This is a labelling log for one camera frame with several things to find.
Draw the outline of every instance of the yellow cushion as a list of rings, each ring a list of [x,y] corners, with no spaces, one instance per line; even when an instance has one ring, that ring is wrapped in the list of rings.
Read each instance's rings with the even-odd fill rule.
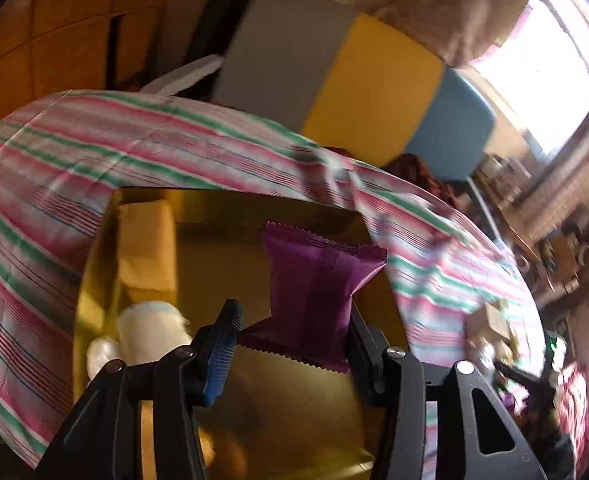
[[[359,14],[302,134],[382,166],[403,152],[442,77],[438,57],[402,32]]]
[[[119,279],[132,303],[177,304],[177,241],[172,208],[165,200],[119,208]]]

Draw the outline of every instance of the pink cloth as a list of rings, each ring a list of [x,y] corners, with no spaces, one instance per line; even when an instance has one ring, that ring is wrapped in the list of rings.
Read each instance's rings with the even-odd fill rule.
[[[561,431],[568,433],[577,454],[577,476],[583,471],[589,457],[589,411],[587,409],[587,385],[580,365],[572,363],[559,378],[563,386],[558,403]]]
[[[0,435],[33,466],[70,410],[82,270],[121,186],[230,189],[357,210],[388,250],[385,272],[417,358],[448,367],[462,359],[466,313],[506,298],[519,366],[543,366],[541,321],[513,255],[430,193],[237,110],[69,91],[0,122]],[[426,418],[429,478],[434,406]]]

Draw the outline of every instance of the cardboard box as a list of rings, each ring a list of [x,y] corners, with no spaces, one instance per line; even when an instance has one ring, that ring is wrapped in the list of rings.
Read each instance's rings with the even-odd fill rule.
[[[468,339],[485,338],[489,343],[510,342],[510,325],[500,310],[489,303],[468,314],[465,318]]]
[[[100,335],[116,338],[116,317],[126,304],[116,279],[118,207],[159,199],[167,200],[174,211],[177,308],[190,320],[193,334],[214,322],[227,298],[241,302],[245,326],[270,315],[270,264],[260,240],[266,222],[290,224],[334,240],[371,243],[358,213],[310,202],[220,190],[138,187],[115,192],[79,294],[74,400],[88,382],[88,344]],[[383,271],[355,301],[364,319],[380,327],[391,344],[407,348],[401,316]],[[324,470],[335,475],[371,460],[364,449],[375,451],[380,429],[380,416],[361,405],[349,375],[241,347],[222,397],[200,421],[214,436],[215,450],[219,447],[217,467],[223,467],[223,471],[212,469],[211,478],[233,477],[239,461],[245,461],[252,478],[289,478],[292,471],[308,471],[315,478],[324,478]],[[227,465],[231,469],[225,471],[222,455],[230,441],[244,458],[239,459],[237,449],[235,466],[230,453]]]

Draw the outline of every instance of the metal screw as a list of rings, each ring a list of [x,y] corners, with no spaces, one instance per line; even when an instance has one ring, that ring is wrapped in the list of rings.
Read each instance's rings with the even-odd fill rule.
[[[459,361],[456,369],[464,375],[470,375],[474,371],[474,365],[469,361]]]
[[[188,359],[194,355],[194,348],[188,345],[183,345],[175,348],[175,356],[180,359]]]
[[[112,359],[106,365],[106,371],[110,374],[116,374],[123,367],[124,367],[124,362],[121,361],[121,359]]]
[[[389,355],[392,359],[401,359],[405,357],[405,350],[399,348],[398,346],[391,346],[386,349],[386,354]]]

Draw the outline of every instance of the bright window light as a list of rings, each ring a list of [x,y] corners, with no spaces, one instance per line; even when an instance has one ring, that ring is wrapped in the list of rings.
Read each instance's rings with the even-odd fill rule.
[[[547,1],[552,9],[528,0],[508,40],[471,63],[545,155],[563,146],[589,111],[589,25],[572,0]]]

